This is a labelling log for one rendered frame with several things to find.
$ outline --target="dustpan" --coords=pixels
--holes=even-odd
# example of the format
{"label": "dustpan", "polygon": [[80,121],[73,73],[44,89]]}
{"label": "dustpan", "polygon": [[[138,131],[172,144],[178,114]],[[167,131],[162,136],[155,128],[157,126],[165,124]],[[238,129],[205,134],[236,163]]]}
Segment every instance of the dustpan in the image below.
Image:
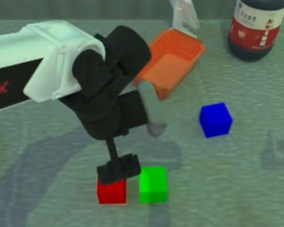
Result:
{"label": "dustpan", "polygon": [[172,28],[162,31],[150,44],[151,61],[133,81],[153,84],[160,100],[167,98],[194,67],[205,51],[202,41],[184,24],[200,27],[191,0],[170,0],[173,7]]}

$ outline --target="bottle label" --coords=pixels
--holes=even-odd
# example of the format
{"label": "bottle label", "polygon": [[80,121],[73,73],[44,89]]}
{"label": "bottle label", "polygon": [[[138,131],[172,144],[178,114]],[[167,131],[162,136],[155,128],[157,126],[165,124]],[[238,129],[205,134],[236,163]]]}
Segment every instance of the bottle label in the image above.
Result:
{"label": "bottle label", "polygon": [[252,8],[237,1],[232,18],[230,39],[247,50],[271,47],[284,19],[284,8],[268,11]]}

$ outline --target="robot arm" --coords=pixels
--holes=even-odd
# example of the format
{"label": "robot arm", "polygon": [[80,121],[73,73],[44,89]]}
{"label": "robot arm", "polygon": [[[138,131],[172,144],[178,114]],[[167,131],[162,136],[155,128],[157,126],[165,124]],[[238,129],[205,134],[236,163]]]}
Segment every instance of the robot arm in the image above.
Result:
{"label": "robot arm", "polygon": [[30,99],[58,99],[91,137],[106,141],[111,160],[97,167],[102,183],[138,175],[137,156],[118,157],[114,137],[141,125],[154,137],[166,129],[150,83],[119,95],[150,58],[147,44],[124,26],[104,38],[66,21],[29,24],[0,35],[0,110]]}

